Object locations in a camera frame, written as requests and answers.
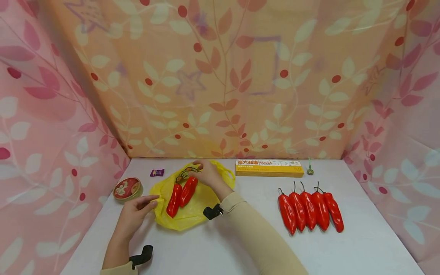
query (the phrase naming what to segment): red tin lid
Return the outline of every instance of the red tin lid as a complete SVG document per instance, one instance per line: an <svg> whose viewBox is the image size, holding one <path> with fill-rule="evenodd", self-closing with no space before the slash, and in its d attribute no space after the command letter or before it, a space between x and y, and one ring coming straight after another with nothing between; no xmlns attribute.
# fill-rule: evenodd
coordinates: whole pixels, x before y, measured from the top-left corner
<svg viewBox="0 0 440 275"><path fill-rule="evenodd" d="M121 180L113 189L113 196L117 200L125 200L136 195L140 190L141 183L137 178L126 178Z"/></svg>

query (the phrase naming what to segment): small green object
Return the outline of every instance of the small green object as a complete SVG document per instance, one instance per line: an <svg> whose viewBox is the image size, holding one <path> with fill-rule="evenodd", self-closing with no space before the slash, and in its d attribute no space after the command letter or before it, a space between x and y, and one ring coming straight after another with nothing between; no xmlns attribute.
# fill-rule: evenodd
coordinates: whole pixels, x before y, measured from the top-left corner
<svg viewBox="0 0 440 275"><path fill-rule="evenodd" d="M312 170L312 165L310 164L310 158L308 158L308 169L307 169L307 174L308 175L313 175L313 170Z"/></svg>

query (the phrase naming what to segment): left hand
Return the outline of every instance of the left hand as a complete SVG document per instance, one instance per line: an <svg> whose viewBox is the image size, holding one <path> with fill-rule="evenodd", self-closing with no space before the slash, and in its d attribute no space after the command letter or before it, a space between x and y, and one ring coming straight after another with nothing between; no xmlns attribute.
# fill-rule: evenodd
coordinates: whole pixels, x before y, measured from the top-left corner
<svg viewBox="0 0 440 275"><path fill-rule="evenodd" d="M157 201L152 201L157 198L158 195L142 196L126 202L119 215L113 238L129 242L142 225L145 216L158 205Z"/></svg>

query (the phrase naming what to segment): floral fabric backdrop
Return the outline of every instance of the floral fabric backdrop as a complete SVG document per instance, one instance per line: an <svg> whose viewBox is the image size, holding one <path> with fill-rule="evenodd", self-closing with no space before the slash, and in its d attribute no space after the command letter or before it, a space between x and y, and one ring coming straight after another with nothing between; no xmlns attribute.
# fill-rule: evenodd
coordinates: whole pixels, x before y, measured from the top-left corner
<svg viewBox="0 0 440 275"><path fill-rule="evenodd" d="M129 158L40 29L0 1L0 274L59 274Z"/></svg>
<svg viewBox="0 0 440 275"><path fill-rule="evenodd" d="M373 108L343 156L425 274L440 261L439 4L407 4Z"/></svg>
<svg viewBox="0 0 440 275"><path fill-rule="evenodd" d="M343 154L434 274L436 1L43 2L129 156Z"/></svg>
<svg viewBox="0 0 440 275"><path fill-rule="evenodd" d="M340 158L406 20L382 0L48 6L131 157Z"/></svg>

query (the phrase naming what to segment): fake chili pepper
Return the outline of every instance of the fake chili pepper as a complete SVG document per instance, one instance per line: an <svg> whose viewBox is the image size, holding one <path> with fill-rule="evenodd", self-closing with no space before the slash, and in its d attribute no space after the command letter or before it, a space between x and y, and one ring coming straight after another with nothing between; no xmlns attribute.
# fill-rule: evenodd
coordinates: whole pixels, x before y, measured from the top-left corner
<svg viewBox="0 0 440 275"><path fill-rule="evenodd" d="M316 226L316 211L315 207L312 202L312 195L305 191L304 185L301 182L301 185L303 186L303 192L300 194L300 200L302 202L302 205L304 206L305 210L305 221L307 224L307 227L310 230L313 230Z"/></svg>
<svg viewBox="0 0 440 275"><path fill-rule="evenodd" d="M327 205L324 200L324 195L318 192L318 186L315 187L316 192L312 194L312 202L316 207L316 221L318 222L319 227L325 231L330 225L330 216L327 210Z"/></svg>
<svg viewBox="0 0 440 275"><path fill-rule="evenodd" d="M290 199L290 204L293 206L293 209L295 210L298 230L302 232L306 224L305 211L304 211L304 206L301 203L300 195L295 192L297 189L297 184L296 182L293 182L293 184L294 184L294 189L293 192L290 193L289 199Z"/></svg>
<svg viewBox="0 0 440 275"><path fill-rule="evenodd" d="M287 197L281 190L281 195L278 196L278 206L279 211L281 212L281 217L284 222L285 227L289 231L291 235L295 234L297 229L297 220L295 217L295 210L290 204L289 197Z"/></svg>
<svg viewBox="0 0 440 275"><path fill-rule="evenodd" d="M328 192L324 192L321 188L317 187L317 189L323 192L324 201L329 210L331 219L333 220L334 228L336 228L336 232L341 233L344 231L344 221L342 220L341 212L339 211L339 206L333 198L333 195Z"/></svg>
<svg viewBox="0 0 440 275"><path fill-rule="evenodd" d="M180 196L180 207L184 207L189 203L192 196L194 195L195 188L197 187L198 179L190 176L182 189L182 194Z"/></svg>
<svg viewBox="0 0 440 275"><path fill-rule="evenodd" d="M174 184L172 189L171 198L169 199L168 206L166 208L167 214L174 218L179 210L180 196L182 194L182 186L178 183Z"/></svg>

